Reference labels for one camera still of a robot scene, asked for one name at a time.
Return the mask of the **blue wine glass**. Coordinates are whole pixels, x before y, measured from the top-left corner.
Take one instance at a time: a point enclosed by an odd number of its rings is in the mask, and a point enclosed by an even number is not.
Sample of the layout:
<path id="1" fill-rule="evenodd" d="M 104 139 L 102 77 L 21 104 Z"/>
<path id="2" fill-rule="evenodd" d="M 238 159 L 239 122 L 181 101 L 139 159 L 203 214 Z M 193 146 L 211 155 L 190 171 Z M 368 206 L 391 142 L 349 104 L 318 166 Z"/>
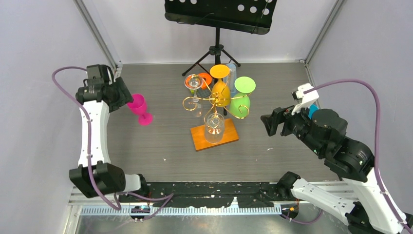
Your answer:
<path id="1" fill-rule="evenodd" d="M 314 114 L 314 112 L 317 111 L 317 110 L 319 110 L 319 107 L 318 107 L 317 105 L 315 105 L 315 104 L 312 104 L 312 105 L 309 107 L 309 110 L 308 110 L 308 117 L 311 119 L 312 116 L 313 116 L 313 114 Z"/>

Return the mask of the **green wine glass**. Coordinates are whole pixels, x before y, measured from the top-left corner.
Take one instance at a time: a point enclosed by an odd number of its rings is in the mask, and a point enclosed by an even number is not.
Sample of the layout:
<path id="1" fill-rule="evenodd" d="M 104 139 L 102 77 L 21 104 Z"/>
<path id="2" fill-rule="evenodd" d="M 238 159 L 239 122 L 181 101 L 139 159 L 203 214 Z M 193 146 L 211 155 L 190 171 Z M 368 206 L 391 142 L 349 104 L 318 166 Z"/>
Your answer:
<path id="1" fill-rule="evenodd" d="M 242 76 L 235 80 L 234 87 L 238 92 L 230 99 L 229 113 L 238 119 L 244 119 L 250 113 L 249 96 L 255 90 L 256 83 L 252 78 Z"/>

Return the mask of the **pink wine glass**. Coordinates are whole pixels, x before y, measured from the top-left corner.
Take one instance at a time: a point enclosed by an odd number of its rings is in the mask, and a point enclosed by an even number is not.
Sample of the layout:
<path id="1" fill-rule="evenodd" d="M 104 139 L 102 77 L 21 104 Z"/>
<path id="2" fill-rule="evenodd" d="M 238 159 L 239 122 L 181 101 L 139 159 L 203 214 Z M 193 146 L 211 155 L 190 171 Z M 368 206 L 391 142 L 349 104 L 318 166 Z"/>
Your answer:
<path id="1" fill-rule="evenodd" d="M 142 94 L 132 94 L 132 99 L 132 102 L 127 103 L 127 106 L 133 114 L 138 116 L 139 124 L 151 124 L 153 116 L 147 112 L 148 106 L 145 97 Z"/>

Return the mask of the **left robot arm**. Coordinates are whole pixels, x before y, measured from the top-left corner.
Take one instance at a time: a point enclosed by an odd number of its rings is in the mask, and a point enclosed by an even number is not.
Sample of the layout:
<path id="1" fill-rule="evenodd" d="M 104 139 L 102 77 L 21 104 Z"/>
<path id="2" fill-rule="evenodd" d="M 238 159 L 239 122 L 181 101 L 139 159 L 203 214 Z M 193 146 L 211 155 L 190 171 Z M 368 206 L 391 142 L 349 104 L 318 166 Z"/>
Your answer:
<path id="1" fill-rule="evenodd" d="M 107 147 L 107 124 L 110 113 L 133 104 L 134 99 L 121 77 L 114 78 L 111 68 L 104 64 L 86 68 L 83 80 L 75 95 L 82 119 L 82 144 L 78 166 L 69 171 L 70 181 L 87 197 L 97 197 L 91 177 L 102 194 L 130 192 L 138 202 L 150 194 L 142 174 L 127 175 L 113 165 Z"/>

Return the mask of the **gold wire wine glass rack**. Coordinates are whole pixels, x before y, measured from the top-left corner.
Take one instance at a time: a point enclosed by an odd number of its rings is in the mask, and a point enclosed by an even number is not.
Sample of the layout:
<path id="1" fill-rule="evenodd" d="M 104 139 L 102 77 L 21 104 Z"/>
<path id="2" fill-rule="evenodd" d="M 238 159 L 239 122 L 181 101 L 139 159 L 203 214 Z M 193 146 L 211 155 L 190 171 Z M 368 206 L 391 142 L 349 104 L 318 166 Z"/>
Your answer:
<path id="1" fill-rule="evenodd" d="M 256 89 L 256 82 L 252 78 L 238 77 L 234 81 L 234 87 L 239 93 L 234 97 L 231 97 L 230 92 L 226 92 L 229 90 L 226 82 L 219 85 L 222 87 L 221 90 L 210 89 L 210 95 L 207 98 L 201 98 L 196 95 L 196 92 L 202 88 L 203 84 L 206 84 L 206 80 L 199 75 L 189 75 L 184 81 L 184 85 L 193 91 L 192 96 L 186 97 L 182 101 L 185 110 L 200 113 L 202 100 L 211 104 L 211 108 L 203 117 L 203 125 L 190 129 L 195 151 L 239 140 L 233 121 L 218 113 L 218 108 L 222 107 L 237 119 L 244 119 L 249 115 L 250 108 L 243 101 L 247 100 Z"/>

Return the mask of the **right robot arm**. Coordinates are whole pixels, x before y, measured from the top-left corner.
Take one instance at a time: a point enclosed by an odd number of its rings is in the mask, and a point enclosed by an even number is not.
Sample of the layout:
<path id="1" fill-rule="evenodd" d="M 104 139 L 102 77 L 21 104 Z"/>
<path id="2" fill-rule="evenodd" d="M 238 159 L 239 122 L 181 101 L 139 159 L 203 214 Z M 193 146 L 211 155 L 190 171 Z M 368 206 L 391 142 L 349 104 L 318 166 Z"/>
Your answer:
<path id="1" fill-rule="evenodd" d="M 399 234 L 412 229 L 413 216 L 399 208 L 392 210 L 381 193 L 370 148 L 346 136 L 346 120 L 331 109 L 316 110 L 311 116 L 306 109 L 298 114 L 292 110 L 278 107 L 261 116 L 267 134 L 273 136 L 282 124 L 281 135 L 294 135 L 303 142 L 351 187 L 357 201 L 333 195 L 293 172 L 286 172 L 276 185 L 282 199 L 308 201 L 339 219 L 353 234 Z"/>

